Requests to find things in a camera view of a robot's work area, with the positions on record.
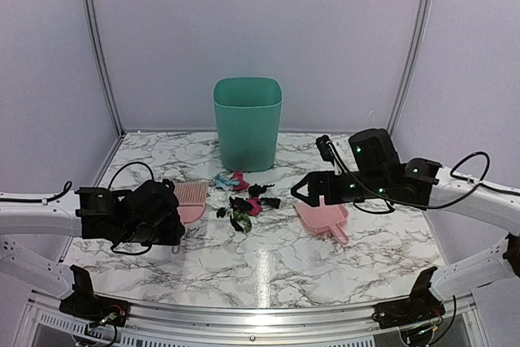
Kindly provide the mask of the pink plastic dustpan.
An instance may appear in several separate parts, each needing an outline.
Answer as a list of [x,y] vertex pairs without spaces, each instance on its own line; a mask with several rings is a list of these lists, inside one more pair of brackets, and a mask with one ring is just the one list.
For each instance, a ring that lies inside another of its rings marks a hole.
[[298,202],[294,209],[307,232],[314,235],[330,233],[340,244],[349,243],[349,238],[345,233],[349,212],[345,206],[312,207],[304,202]]

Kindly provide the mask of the pink hand brush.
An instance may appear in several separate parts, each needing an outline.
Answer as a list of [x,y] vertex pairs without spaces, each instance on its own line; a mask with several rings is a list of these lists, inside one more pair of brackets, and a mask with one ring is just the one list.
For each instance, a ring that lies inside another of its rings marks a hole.
[[180,222],[186,226],[197,222],[206,211],[208,183],[205,181],[178,183],[174,194],[179,201],[177,208]]

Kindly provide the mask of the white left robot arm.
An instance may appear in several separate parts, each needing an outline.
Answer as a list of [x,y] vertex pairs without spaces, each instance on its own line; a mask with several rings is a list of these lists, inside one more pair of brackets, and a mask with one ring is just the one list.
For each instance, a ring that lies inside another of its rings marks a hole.
[[72,189],[28,199],[11,194],[1,200],[1,272],[39,288],[87,319],[102,312],[102,299],[93,292],[89,273],[63,266],[9,240],[10,235],[47,234],[141,245],[177,246],[185,234],[175,186],[169,180],[147,180],[135,190],[101,187]]

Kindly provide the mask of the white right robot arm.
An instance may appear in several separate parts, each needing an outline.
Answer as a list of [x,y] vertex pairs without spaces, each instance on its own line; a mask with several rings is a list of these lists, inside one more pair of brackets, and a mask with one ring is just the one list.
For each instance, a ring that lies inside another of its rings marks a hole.
[[343,151],[329,136],[319,137],[316,146],[322,160],[334,168],[312,171],[292,187],[292,196],[308,206],[379,199],[419,210],[446,210],[507,232],[505,238],[488,249],[454,264],[422,272],[413,295],[402,305],[407,319],[422,319],[433,309],[434,299],[445,301],[473,288],[519,275],[518,190],[491,184],[483,176],[463,175],[425,158],[403,163],[384,128],[369,128],[349,138],[356,171],[347,167]]

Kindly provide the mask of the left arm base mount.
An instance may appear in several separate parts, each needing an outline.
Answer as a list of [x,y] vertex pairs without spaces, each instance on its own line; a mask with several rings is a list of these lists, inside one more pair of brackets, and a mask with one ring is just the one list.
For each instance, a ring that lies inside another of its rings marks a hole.
[[123,327],[128,318],[129,302],[96,294],[90,274],[85,269],[76,265],[70,269],[74,278],[72,293],[60,301],[59,311],[95,325],[109,323]]

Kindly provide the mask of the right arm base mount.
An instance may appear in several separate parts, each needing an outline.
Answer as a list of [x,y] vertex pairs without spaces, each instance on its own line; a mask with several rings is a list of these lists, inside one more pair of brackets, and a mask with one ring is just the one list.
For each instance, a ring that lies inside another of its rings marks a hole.
[[375,305],[371,318],[381,329],[402,327],[434,319],[445,314],[445,308],[431,292],[431,278],[438,267],[422,271],[409,293],[402,299],[380,302]]

